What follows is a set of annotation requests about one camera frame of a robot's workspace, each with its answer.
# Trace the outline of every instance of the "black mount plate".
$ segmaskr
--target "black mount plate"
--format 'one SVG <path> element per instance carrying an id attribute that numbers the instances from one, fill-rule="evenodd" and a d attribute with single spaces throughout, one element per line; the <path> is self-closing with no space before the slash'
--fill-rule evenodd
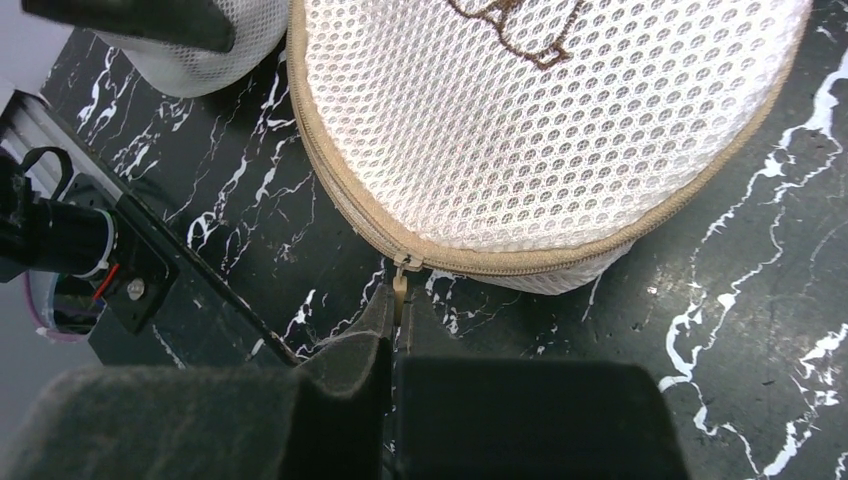
<path id="1" fill-rule="evenodd" d="M 87 175 L 80 174 L 74 178 L 63 202 L 112 213 L 118 237 L 109 264 L 119 267 L 103 293 L 103 299 L 127 331 L 138 333 L 162 305 L 177 277 L 176 266 L 145 239 L 141 228 L 116 209 Z M 104 276 L 105 272 L 102 272 L 92 286 L 98 288 Z M 137 300 L 131 299 L 127 293 L 127 286 L 135 279 L 144 282 L 144 293 Z"/>

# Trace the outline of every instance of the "zipper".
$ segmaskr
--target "zipper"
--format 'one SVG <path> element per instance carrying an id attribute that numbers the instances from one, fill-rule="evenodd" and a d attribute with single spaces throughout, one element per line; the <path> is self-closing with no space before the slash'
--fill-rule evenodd
<path id="1" fill-rule="evenodd" d="M 300 7 L 303 8 L 302 5 L 294 6 L 294 8 Z M 294 25 L 294 15 L 290 15 L 289 17 L 289 29 L 288 35 L 286 38 L 286 50 L 289 52 L 292 51 L 291 43 L 292 37 L 295 35 L 295 25 Z M 396 298 L 401 293 L 404 292 L 405 295 L 405 286 L 406 286 L 406 278 L 403 276 L 404 271 L 417 272 L 422 268 L 431 268 L 438 270 L 446 270 L 458 274 L 463 275 L 481 275 L 481 276 L 493 276 L 493 277 L 511 277 L 511 276 L 525 276 L 525 275 L 536 275 L 541 273 L 549 273 L 556 270 L 563 270 L 567 268 L 571 268 L 582 263 L 594 260 L 598 257 L 602 257 L 607 255 L 608 253 L 621 248 L 625 244 L 635 240 L 629 239 L 624 242 L 619 242 L 611 247 L 597 252 L 591 255 L 587 255 L 579 260 L 572 260 L 561 263 L 554 263 L 550 265 L 546 265 L 544 267 L 534 267 L 534 268 L 523 268 L 523 269 L 497 269 L 497 268 L 469 268 L 467 265 L 458 265 L 451 262 L 439 261 L 438 259 L 433 258 L 424 258 L 423 256 L 416 254 L 415 252 L 410 251 L 409 248 L 401 245 L 399 242 L 395 241 L 391 238 L 390 235 L 386 234 L 383 231 L 380 231 L 379 226 L 372 225 L 367 221 L 360 221 L 351 214 L 351 212 L 347 211 L 345 207 L 345 202 L 352 205 L 352 208 L 357 212 L 362 212 L 361 206 L 357 203 L 355 196 L 350 195 L 349 192 L 345 189 L 343 183 L 336 178 L 336 174 L 332 171 L 332 169 L 328 168 L 326 165 L 328 162 L 324 154 L 321 152 L 321 149 L 316 146 L 318 143 L 314 135 L 312 133 L 311 126 L 303 121 L 304 112 L 301 106 L 301 102 L 298 101 L 297 93 L 299 91 L 299 81 L 296 75 L 291 74 L 291 63 L 294 61 L 291 57 L 287 60 L 287 74 L 289 79 L 290 92 L 292 95 L 292 104 L 294 107 L 295 118 L 297 120 L 298 128 L 301 132 L 301 138 L 303 140 L 303 145 L 306 149 L 306 152 L 310 159 L 312 159 L 312 166 L 315 169 L 315 173 L 318 175 L 319 180 L 321 180 L 324 185 L 324 190 L 327 192 L 327 195 L 333 201 L 333 204 L 336 206 L 338 211 L 342 214 L 345 220 L 354 227 L 356 232 L 362 236 L 369 244 L 371 244 L 374 248 L 376 248 L 380 253 L 385 255 L 388 258 L 392 258 L 394 260 L 395 266 L 398 267 L 397 275 L 393 280 L 393 286 L 397 283 L 395 287 Z M 339 198 L 339 193 L 344 196 L 344 201 L 341 201 Z M 685 207 L 689 200 L 687 199 L 685 202 L 682 202 L 677 208 L 669 211 L 667 214 L 659 217 L 656 221 L 652 222 L 650 225 L 646 226 L 643 230 L 641 230 L 641 235 L 639 237 L 646 235 L 662 225 L 666 220 L 674 216 L 677 212 L 679 212 L 683 207 Z M 403 302 L 396 301 L 395 302 L 395 315 L 399 314 L 399 310 L 402 311 Z"/>

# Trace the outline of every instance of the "beige zipper tape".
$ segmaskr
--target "beige zipper tape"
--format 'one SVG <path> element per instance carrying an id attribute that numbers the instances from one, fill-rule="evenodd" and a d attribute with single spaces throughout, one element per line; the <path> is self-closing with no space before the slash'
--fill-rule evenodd
<path id="1" fill-rule="evenodd" d="M 810 10 L 811 5 L 804 13 L 804 24 L 809 19 Z M 418 269 L 424 266 L 485 276 L 534 275 L 568 268 L 644 236 L 680 211 L 759 129 L 789 76 L 805 31 L 804 28 L 799 29 L 786 64 L 775 79 L 775 88 L 769 92 L 745 128 L 689 184 L 649 210 L 638 221 L 607 238 L 577 248 L 494 253 L 443 247 L 421 239 L 392 218 L 356 178 L 327 133 L 308 85 L 308 32 L 304 0 L 292 0 L 289 13 L 286 65 L 295 117 L 315 172 L 339 211 L 360 235 L 389 258 L 408 256 L 416 259 Z M 415 270 L 411 265 L 404 269 Z"/>
<path id="2" fill-rule="evenodd" d="M 406 277 L 403 276 L 405 270 L 418 271 L 421 269 L 421 260 L 413 258 L 411 255 L 398 254 L 394 258 L 397 271 L 392 279 L 392 289 L 395 291 L 395 326 L 399 327 L 403 319 L 403 304 L 406 302 L 406 294 L 409 291 L 409 284 Z"/>

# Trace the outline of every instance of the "red wire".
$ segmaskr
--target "red wire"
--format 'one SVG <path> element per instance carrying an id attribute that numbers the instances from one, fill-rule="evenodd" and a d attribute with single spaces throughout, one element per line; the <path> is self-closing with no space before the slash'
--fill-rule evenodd
<path id="1" fill-rule="evenodd" d="M 94 300 L 96 302 L 97 300 L 100 299 L 100 297 L 103 296 L 103 292 L 106 291 L 106 288 L 108 288 L 109 284 L 112 283 L 112 280 L 115 279 L 115 274 L 118 273 L 118 268 L 120 266 L 121 265 L 116 263 L 115 266 L 112 267 L 112 270 L 109 270 L 109 274 L 106 275 L 106 278 L 103 279 L 103 283 L 101 283 L 100 286 L 97 287 L 97 291 L 94 292 L 94 295 L 91 297 L 92 300 Z"/>

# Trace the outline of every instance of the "white marble veining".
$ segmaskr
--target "white marble veining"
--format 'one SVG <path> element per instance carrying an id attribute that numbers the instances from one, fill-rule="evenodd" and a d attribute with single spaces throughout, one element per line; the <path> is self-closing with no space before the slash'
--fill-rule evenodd
<path id="1" fill-rule="evenodd" d="M 177 368 L 179 368 L 180 370 L 185 370 L 186 369 L 185 362 L 183 362 L 182 359 L 180 357 L 178 357 L 176 353 L 174 353 L 174 349 L 171 348 L 171 345 L 168 344 L 168 342 L 166 342 L 164 338 L 162 338 L 162 334 L 159 333 L 159 328 L 156 325 L 153 325 L 152 329 L 153 329 L 153 336 L 156 337 L 156 340 L 158 340 L 160 344 L 162 344 L 162 348 L 165 349 L 165 353 L 169 357 L 171 357 L 171 360 L 174 361 L 174 365 L 176 365 Z"/>
<path id="2" fill-rule="evenodd" d="M 236 96 L 232 111 L 229 115 L 225 116 L 224 114 L 220 114 L 215 117 L 215 123 L 212 126 L 212 129 L 209 131 L 209 148 L 206 150 L 206 154 L 203 156 L 203 159 L 198 163 L 197 168 L 194 173 L 194 182 L 192 185 L 191 193 L 186 198 L 186 201 L 183 205 L 178 208 L 176 211 L 169 213 L 165 212 L 164 220 L 169 223 L 175 217 L 183 213 L 193 202 L 194 197 L 197 195 L 198 184 L 209 175 L 209 171 L 212 168 L 212 162 L 216 158 L 216 154 L 218 153 L 218 148 L 221 146 L 221 139 L 224 138 L 224 135 L 227 133 L 228 127 L 235 120 L 236 114 L 242 106 L 242 102 L 244 101 L 244 97 L 248 95 L 254 87 L 255 82 L 253 78 L 248 78 L 247 86 L 239 92 Z M 188 245 L 191 245 L 190 240 L 186 240 Z"/>
<path id="3" fill-rule="evenodd" d="M 845 473 L 845 460 L 848 459 L 848 452 L 842 452 L 842 455 L 836 459 L 836 468 L 833 470 L 835 480 L 842 480 L 842 474 Z"/>
<path id="4" fill-rule="evenodd" d="M 316 290 L 310 290 L 306 296 L 306 299 L 303 301 L 303 304 L 300 308 L 295 312 L 295 315 L 289 321 L 286 332 L 282 336 L 279 337 L 279 341 L 284 343 L 289 339 L 292 333 L 297 329 L 305 329 L 307 334 L 310 337 L 310 344 L 300 345 L 297 349 L 294 350 L 294 354 L 301 359 L 309 358 L 312 353 L 315 351 L 316 346 L 319 343 L 326 343 L 328 340 L 333 339 L 340 335 L 343 329 L 349 325 L 351 325 L 354 320 L 359 317 L 359 314 L 365 310 L 365 307 L 368 305 L 368 301 L 374 295 L 374 292 L 377 290 L 377 287 L 382 285 L 386 279 L 386 263 L 387 260 L 385 258 L 380 258 L 380 262 L 377 270 L 375 270 L 371 274 L 371 279 L 365 284 L 362 288 L 362 296 L 359 301 L 359 308 L 353 312 L 347 318 L 341 318 L 338 321 L 335 321 L 335 325 L 329 330 L 327 333 L 323 333 L 318 335 L 317 332 L 314 332 L 309 328 L 308 318 L 312 315 L 313 307 L 312 302 L 315 299 Z M 324 306 L 327 298 L 330 296 L 330 292 L 324 293 L 321 298 L 321 306 Z"/>
<path id="5" fill-rule="evenodd" d="M 122 107 L 125 116 L 120 119 L 117 132 L 109 138 L 109 141 L 121 136 L 128 121 L 126 112 L 129 111 L 141 76 L 132 71 L 121 78 L 112 78 L 112 65 L 119 53 L 118 49 L 109 48 L 104 58 L 104 69 L 91 87 L 91 103 L 77 114 L 79 120 L 77 133 L 88 143 L 94 142 L 98 134 L 115 121 L 119 110 L 118 104 L 125 94 L 129 95 L 129 99 Z M 115 172 L 132 181 L 142 178 L 151 169 L 156 168 L 160 159 L 150 159 L 148 153 L 165 132 L 173 133 L 180 129 L 191 114 L 193 106 L 193 100 L 163 96 L 147 127 L 111 159 Z"/>
<path id="6" fill-rule="evenodd" d="M 527 349 L 521 352 L 522 358 L 525 356 L 527 358 L 540 357 L 545 353 L 545 351 L 547 351 L 548 347 L 554 344 L 557 344 L 560 349 L 562 349 L 563 346 L 566 347 L 564 350 L 565 353 L 568 353 L 568 339 L 556 337 L 556 334 L 559 331 L 559 325 L 556 324 L 556 315 L 552 314 L 551 317 L 553 317 L 554 322 L 551 329 L 536 335 L 533 345 L 527 347 Z"/>
<path id="7" fill-rule="evenodd" d="M 604 278 L 604 274 L 601 273 L 598 275 L 598 278 L 595 279 L 595 283 L 592 284 L 592 292 L 589 294 L 589 301 L 586 302 L 586 310 L 583 311 L 583 316 L 580 318 L 580 322 L 583 323 L 589 318 L 589 311 L 592 310 L 592 305 L 595 304 L 595 292 L 598 291 L 598 284 L 601 283 L 601 279 Z"/>
<path id="8" fill-rule="evenodd" d="M 435 291 L 436 282 L 441 279 L 450 280 L 450 283 L 447 285 L 447 291 L 444 298 Z M 424 285 L 424 288 L 430 295 L 430 298 L 433 299 L 433 304 L 436 309 L 444 309 L 445 311 L 442 317 L 442 323 L 452 335 L 455 335 L 458 338 L 462 338 L 464 335 L 467 335 L 468 333 L 491 322 L 497 318 L 498 314 L 505 308 L 518 302 L 522 296 L 521 292 L 514 292 L 512 300 L 499 302 L 493 301 L 488 295 L 483 294 L 481 298 L 483 301 L 479 302 L 481 304 L 479 308 L 473 310 L 458 310 L 456 306 L 450 304 L 450 301 L 453 298 L 453 288 L 459 281 L 474 282 L 474 280 L 469 280 L 462 275 L 456 275 L 440 270 L 432 270 L 430 272 L 430 277 Z M 473 324 L 465 325 L 466 323 L 472 323 L 471 320 L 474 321 Z"/>
<path id="9" fill-rule="evenodd" d="M 798 359 L 803 372 L 798 372 L 797 375 L 791 375 L 791 379 L 798 387 L 800 396 L 806 403 L 808 410 L 803 412 L 800 417 L 789 419 L 786 422 L 786 438 L 783 447 L 777 452 L 773 461 L 766 465 L 758 466 L 755 462 L 752 451 L 756 448 L 749 439 L 742 435 L 739 429 L 732 423 L 723 423 L 720 425 L 711 425 L 709 422 L 709 409 L 704 402 L 704 395 L 701 387 L 697 383 L 697 368 L 699 356 L 705 351 L 713 348 L 716 342 L 720 341 L 720 330 L 724 325 L 727 314 L 733 309 L 737 303 L 737 298 L 744 295 L 744 284 L 763 271 L 764 268 L 774 265 L 783 255 L 783 241 L 777 238 L 777 228 L 781 226 L 781 222 L 786 214 L 786 206 L 784 201 L 787 198 L 787 193 L 794 189 L 802 189 L 809 182 L 831 169 L 837 159 L 845 161 L 843 147 L 832 134 L 833 124 L 833 109 L 839 103 L 838 99 L 832 94 L 832 89 L 836 81 L 848 79 L 848 51 L 846 51 L 841 59 L 839 67 L 829 74 L 821 86 L 818 88 L 813 99 L 813 112 L 809 119 L 803 124 L 793 126 L 786 129 L 775 149 L 766 156 L 763 160 L 762 169 L 758 170 L 748 181 L 745 194 L 739 202 L 732 205 L 726 212 L 720 215 L 708 228 L 703 238 L 701 246 L 707 242 L 720 242 L 722 229 L 727 228 L 728 222 L 735 218 L 736 212 L 743 206 L 747 205 L 752 198 L 752 195 L 758 189 L 772 189 L 770 195 L 772 200 L 761 205 L 765 212 L 774 211 L 774 207 L 779 208 L 774 212 L 774 220 L 770 225 L 768 236 L 772 244 L 772 253 L 769 257 L 762 261 L 752 261 L 751 267 L 742 276 L 729 283 L 726 290 L 722 293 L 715 294 L 717 288 L 712 287 L 708 292 L 698 284 L 697 264 L 700 260 L 699 254 L 701 246 L 696 248 L 690 258 L 692 265 L 692 302 L 680 315 L 671 320 L 671 324 L 666 336 L 666 351 L 669 360 L 676 373 L 663 377 L 659 382 L 659 388 L 662 391 L 667 391 L 672 387 L 679 385 L 690 385 L 697 392 L 701 402 L 701 407 L 698 409 L 695 417 L 692 419 L 694 425 L 708 436 L 715 436 L 719 430 L 729 432 L 737 436 L 745 447 L 745 454 L 748 458 L 751 470 L 756 478 L 770 478 L 781 473 L 789 463 L 789 461 L 798 454 L 804 443 L 812 437 L 814 432 L 820 428 L 814 422 L 819 416 L 820 409 L 823 407 L 834 406 L 839 403 L 838 394 L 833 387 L 833 377 L 836 371 L 827 360 L 832 352 L 839 347 L 841 341 L 845 337 L 845 327 L 840 332 L 825 332 L 821 340 L 816 344 L 816 348 L 802 358 Z M 815 131 L 827 137 L 832 142 L 835 149 L 827 155 L 827 158 L 820 165 L 815 165 L 810 162 L 809 158 L 799 158 L 790 153 L 790 146 L 793 139 L 793 134 L 796 132 Z M 763 179 L 783 177 L 783 163 L 790 165 L 800 165 L 801 162 L 806 162 L 807 171 L 799 181 L 782 182 L 777 187 L 771 187 L 771 184 L 764 183 Z M 812 261 L 815 260 L 816 252 L 813 253 Z M 721 314 L 718 318 L 704 318 L 704 307 L 707 302 L 716 302 L 721 306 Z M 690 351 L 684 352 L 678 350 L 677 340 L 681 335 L 690 336 L 694 329 L 706 329 L 708 335 L 705 338 L 705 343 L 696 345 Z"/>
<path id="10" fill-rule="evenodd" d="M 255 357 L 259 350 L 262 350 L 262 347 L 265 346 L 265 339 L 260 338 L 253 344 L 253 348 L 250 349 L 250 356 Z"/>

